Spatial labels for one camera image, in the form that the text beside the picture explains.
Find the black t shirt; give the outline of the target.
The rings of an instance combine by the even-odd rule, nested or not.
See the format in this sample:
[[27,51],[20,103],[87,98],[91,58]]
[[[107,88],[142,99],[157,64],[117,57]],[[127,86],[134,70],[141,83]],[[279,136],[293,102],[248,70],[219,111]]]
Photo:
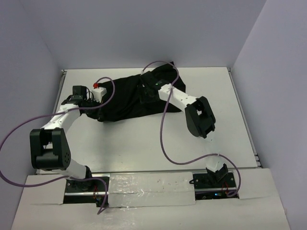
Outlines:
[[[158,80],[166,80],[172,83],[177,77],[177,72],[169,64],[164,64],[150,71]],[[114,80],[115,94],[111,101],[99,109],[87,110],[86,115],[99,122],[110,121],[116,122],[120,120],[142,117],[147,115],[159,114],[164,111],[166,102],[163,100],[150,101],[141,103],[141,86],[140,74],[120,78]],[[108,100],[112,94],[113,86],[110,81],[99,83],[99,87],[106,88],[106,95],[103,102]],[[183,80],[179,79],[175,82],[174,87],[186,92],[186,85]]]

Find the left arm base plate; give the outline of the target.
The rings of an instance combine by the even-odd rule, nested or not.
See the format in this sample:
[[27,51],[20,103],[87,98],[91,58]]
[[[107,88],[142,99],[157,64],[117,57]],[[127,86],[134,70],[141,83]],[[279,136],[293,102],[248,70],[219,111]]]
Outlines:
[[105,194],[105,186],[100,180],[92,180],[87,182],[67,180],[63,203],[96,204],[97,207],[101,207]]

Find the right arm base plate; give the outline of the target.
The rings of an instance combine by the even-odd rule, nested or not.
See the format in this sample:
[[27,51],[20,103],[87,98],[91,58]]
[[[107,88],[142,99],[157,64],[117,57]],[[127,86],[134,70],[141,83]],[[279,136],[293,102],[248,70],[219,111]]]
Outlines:
[[210,181],[207,173],[194,173],[189,183],[194,186],[196,200],[238,198],[238,195],[227,196],[230,192],[236,191],[236,183],[232,172],[229,172],[220,182]]

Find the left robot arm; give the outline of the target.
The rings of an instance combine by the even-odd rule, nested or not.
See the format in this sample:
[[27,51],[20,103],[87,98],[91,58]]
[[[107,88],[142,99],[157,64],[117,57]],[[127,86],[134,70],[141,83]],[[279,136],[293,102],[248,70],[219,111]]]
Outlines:
[[95,112],[101,105],[107,90],[98,87],[88,90],[85,86],[73,86],[69,95],[59,107],[57,114],[40,129],[30,132],[30,153],[33,168],[59,173],[68,180],[77,179],[77,186],[83,191],[94,185],[91,170],[72,159],[66,132],[74,121],[86,112]]

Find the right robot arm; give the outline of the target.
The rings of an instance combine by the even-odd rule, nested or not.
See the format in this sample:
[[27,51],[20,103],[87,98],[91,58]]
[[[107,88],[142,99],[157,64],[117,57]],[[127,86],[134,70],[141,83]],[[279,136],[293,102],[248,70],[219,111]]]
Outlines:
[[150,98],[166,102],[159,133],[161,149],[166,159],[175,165],[187,165],[200,159],[208,158],[206,171],[209,184],[213,187],[221,186],[225,182],[228,168],[222,162],[222,157],[219,154],[207,154],[188,162],[175,162],[168,157],[163,145],[164,118],[170,104],[184,112],[188,131],[193,136],[206,139],[210,133],[215,131],[216,119],[207,98],[204,96],[199,98],[190,96],[166,80],[156,79],[151,72],[145,73],[142,71],[140,80],[142,83],[141,89],[146,99]]

